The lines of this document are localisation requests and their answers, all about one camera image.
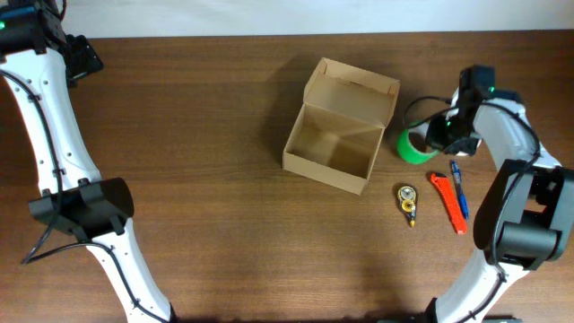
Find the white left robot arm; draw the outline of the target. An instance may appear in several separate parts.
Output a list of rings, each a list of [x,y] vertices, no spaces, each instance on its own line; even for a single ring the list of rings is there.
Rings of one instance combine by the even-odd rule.
[[[40,197],[31,216],[46,230],[24,265],[86,248],[105,271],[130,322],[175,322],[135,237],[135,206],[121,178],[104,179],[91,159],[69,97],[103,63],[83,36],[63,30],[66,3],[1,3],[1,76],[21,112],[35,157]]]

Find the cardboard box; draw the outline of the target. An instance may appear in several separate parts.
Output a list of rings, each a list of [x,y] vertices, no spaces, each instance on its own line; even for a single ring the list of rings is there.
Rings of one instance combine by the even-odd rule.
[[[283,169],[361,195],[394,116],[400,85],[397,79],[321,58],[284,146]]]

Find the orange utility knife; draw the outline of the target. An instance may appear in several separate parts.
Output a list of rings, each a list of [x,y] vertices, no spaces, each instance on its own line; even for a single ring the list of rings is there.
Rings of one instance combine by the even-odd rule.
[[[457,197],[451,187],[450,181],[443,173],[432,172],[430,175],[431,184],[437,189],[448,212],[448,218],[456,234],[467,233],[467,225],[462,215]]]

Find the blue pen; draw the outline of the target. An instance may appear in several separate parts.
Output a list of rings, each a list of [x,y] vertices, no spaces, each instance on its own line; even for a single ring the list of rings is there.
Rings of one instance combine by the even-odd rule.
[[[453,179],[455,181],[455,187],[456,187],[456,191],[457,191],[457,199],[458,199],[458,203],[459,203],[460,208],[461,208],[461,213],[462,213],[464,219],[468,220],[470,215],[469,215],[467,202],[465,199],[464,190],[462,187],[461,171],[460,171],[457,163],[454,160],[450,160],[449,165],[450,165],[450,169],[451,169],[451,172],[453,175]]]

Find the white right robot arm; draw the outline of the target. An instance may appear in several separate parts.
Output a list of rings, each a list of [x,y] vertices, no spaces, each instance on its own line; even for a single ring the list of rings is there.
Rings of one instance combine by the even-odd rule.
[[[426,121],[425,143],[472,156],[485,144],[497,175],[474,217],[474,252],[454,284],[425,311],[429,322],[481,322],[508,288],[561,257],[573,228],[573,172],[543,147],[516,92],[493,68],[459,76],[449,110]]]

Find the green tape roll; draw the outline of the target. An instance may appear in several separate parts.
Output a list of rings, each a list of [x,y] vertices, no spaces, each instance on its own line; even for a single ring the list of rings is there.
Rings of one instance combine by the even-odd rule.
[[[405,129],[396,141],[396,150],[399,156],[410,164],[419,165],[427,162],[428,160],[439,155],[438,150],[431,150],[429,152],[424,152],[419,148],[416,148],[413,141],[410,139],[410,135],[419,135],[423,139],[426,138],[429,129],[428,123],[423,123],[417,127]]]

